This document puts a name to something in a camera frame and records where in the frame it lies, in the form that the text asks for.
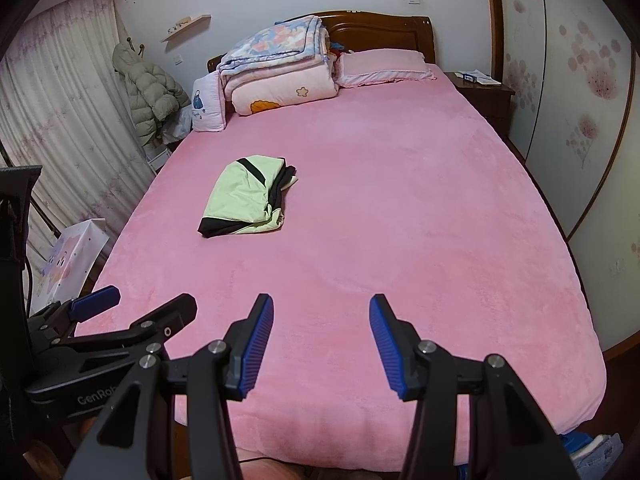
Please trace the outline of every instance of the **pink pillow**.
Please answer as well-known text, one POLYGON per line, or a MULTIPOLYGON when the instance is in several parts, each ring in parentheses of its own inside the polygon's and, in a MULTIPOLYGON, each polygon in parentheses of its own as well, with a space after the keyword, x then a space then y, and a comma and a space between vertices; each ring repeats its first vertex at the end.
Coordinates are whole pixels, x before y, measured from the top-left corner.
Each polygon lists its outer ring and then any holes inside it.
POLYGON ((378 48, 342 54, 335 63, 335 82, 345 88, 406 79, 436 79, 417 50, 378 48))

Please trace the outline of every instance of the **wall shelf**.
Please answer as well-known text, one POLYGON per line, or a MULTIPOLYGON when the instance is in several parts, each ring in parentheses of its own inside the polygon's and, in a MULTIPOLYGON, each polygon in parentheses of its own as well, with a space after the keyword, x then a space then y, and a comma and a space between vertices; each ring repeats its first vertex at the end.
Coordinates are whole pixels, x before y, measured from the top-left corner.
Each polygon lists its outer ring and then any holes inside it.
POLYGON ((178 34, 184 32, 185 30, 187 30, 188 28, 191 28, 193 25, 195 25, 196 23, 199 22, 203 22, 204 20, 210 20, 211 19, 211 15, 210 14, 203 14, 201 16, 198 16, 197 18, 193 18, 189 23, 187 23, 186 25, 183 25, 181 28, 179 28, 178 30, 175 30, 174 32, 172 32, 171 34, 169 34, 166 38, 164 38, 164 40, 162 40, 160 43, 164 43, 165 41, 169 41, 172 40, 175 36, 177 36, 178 34))

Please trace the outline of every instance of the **pillow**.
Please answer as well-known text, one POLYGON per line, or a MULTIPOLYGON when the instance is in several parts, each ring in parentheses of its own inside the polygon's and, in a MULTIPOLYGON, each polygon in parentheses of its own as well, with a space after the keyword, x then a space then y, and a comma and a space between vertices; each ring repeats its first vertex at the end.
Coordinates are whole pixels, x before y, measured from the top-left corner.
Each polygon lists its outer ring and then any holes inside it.
POLYGON ((196 132, 221 132, 226 128, 225 95, 217 70, 194 81, 191 117, 196 132))
POLYGON ((335 63, 335 82, 345 88, 407 79, 436 79, 417 50, 364 50, 342 54, 335 63))

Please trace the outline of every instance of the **nightstand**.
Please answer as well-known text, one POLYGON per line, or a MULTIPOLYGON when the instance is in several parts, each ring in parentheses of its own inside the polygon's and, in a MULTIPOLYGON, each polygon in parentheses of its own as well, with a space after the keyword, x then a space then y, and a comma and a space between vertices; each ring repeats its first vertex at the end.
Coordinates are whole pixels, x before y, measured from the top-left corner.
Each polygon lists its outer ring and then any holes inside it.
POLYGON ((508 139, 511 125, 511 96, 515 92, 507 85, 481 85, 464 81, 453 72, 445 72, 467 101, 480 112, 502 139, 508 139))

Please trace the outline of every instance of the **beige down jacket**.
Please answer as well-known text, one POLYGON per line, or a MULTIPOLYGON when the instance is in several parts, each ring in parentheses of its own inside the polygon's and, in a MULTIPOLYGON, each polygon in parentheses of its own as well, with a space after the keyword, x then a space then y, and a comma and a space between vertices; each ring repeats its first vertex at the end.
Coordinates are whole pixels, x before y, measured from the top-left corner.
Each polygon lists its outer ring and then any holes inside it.
POLYGON ((172 113, 191 104, 189 96, 158 65, 143 61, 128 44, 113 50, 113 67, 125 77, 131 118, 140 146, 148 143, 172 113))

